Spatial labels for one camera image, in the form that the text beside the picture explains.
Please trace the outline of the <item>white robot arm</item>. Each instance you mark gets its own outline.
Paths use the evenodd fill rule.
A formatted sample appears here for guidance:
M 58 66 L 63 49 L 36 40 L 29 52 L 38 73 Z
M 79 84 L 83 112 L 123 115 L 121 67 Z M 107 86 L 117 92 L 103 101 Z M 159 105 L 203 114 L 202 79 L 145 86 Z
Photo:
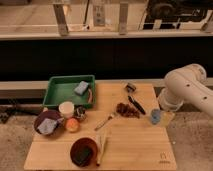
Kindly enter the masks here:
M 200 64 L 189 64 L 168 72 L 165 87 L 158 96 L 158 103 L 165 111 L 178 111 L 185 101 L 213 117 L 213 90 L 203 84 L 206 70 Z

